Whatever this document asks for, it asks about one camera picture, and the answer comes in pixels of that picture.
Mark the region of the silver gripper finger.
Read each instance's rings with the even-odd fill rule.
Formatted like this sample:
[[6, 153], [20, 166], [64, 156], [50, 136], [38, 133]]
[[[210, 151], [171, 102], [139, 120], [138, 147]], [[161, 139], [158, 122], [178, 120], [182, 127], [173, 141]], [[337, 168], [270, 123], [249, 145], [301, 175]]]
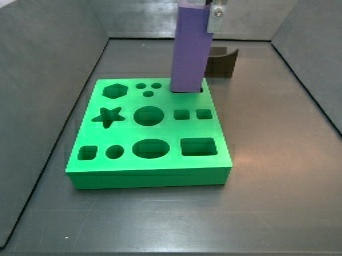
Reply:
[[206, 5], [210, 7], [207, 32], [218, 33], [226, 14], [229, 0], [206, 0]]

